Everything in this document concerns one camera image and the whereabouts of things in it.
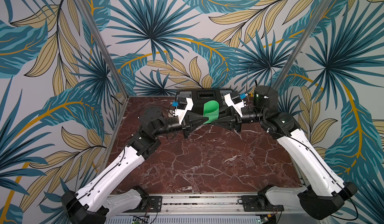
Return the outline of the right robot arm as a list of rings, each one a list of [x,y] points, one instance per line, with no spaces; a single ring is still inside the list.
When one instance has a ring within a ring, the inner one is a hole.
[[[268,86],[254,90],[253,106],[245,104],[245,94],[221,91],[226,114],[212,123],[240,131],[243,124],[259,123],[291,156],[307,178],[309,185],[301,188],[267,187],[261,192],[273,206],[291,206],[309,216],[323,220],[337,212],[357,192],[352,182],[339,177],[309,142],[295,118],[279,111],[278,92]]]

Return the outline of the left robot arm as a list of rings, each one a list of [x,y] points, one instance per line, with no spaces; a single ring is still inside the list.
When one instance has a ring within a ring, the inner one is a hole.
[[[135,186],[110,197],[111,192],[160,146],[160,135],[183,132],[187,137],[208,121],[204,107],[179,104],[172,117],[164,117],[161,107],[150,105],[140,115],[138,131],[128,138],[121,153],[97,177],[76,192],[67,191],[61,202],[72,224],[103,224],[123,212],[147,212],[149,195]]]

